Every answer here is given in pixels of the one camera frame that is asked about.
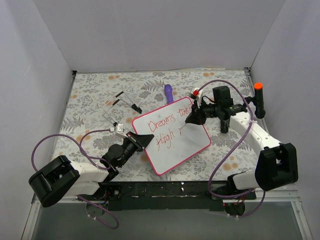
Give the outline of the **pink framed whiteboard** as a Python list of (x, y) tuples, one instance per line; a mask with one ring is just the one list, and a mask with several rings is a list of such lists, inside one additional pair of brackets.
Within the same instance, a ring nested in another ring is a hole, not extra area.
[(183, 97), (133, 119), (132, 127), (138, 135), (153, 134), (145, 153), (158, 176), (161, 176), (211, 145), (203, 125), (186, 124), (192, 100)]

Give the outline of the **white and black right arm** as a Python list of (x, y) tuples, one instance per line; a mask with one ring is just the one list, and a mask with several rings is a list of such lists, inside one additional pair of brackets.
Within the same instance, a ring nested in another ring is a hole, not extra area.
[(218, 118), (221, 133), (226, 134), (229, 129), (236, 131), (241, 135), (241, 141), (246, 142), (258, 157), (255, 170), (232, 174), (227, 178), (222, 195), (237, 199), (248, 190), (260, 188), (267, 192), (297, 182), (295, 146), (270, 136), (254, 121), (254, 117), (262, 119), (266, 114), (262, 88), (255, 89), (254, 97), (243, 98), (242, 104), (234, 103), (228, 86), (218, 86), (212, 91), (214, 100), (211, 103), (205, 102), (201, 89), (196, 87), (191, 91), (194, 102), (185, 123), (204, 125), (208, 118)]

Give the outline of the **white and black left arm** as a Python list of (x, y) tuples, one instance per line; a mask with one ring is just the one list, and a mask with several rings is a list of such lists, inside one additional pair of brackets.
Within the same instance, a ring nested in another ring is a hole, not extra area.
[(154, 134), (128, 132), (122, 144), (113, 144), (95, 163), (87, 154), (88, 163), (69, 160), (60, 155), (41, 169), (37, 169), (28, 183), (44, 208), (58, 203), (63, 197), (91, 195), (95, 200), (106, 196), (101, 183), (113, 180), (136, 152), (142, 152), (154, 138)]

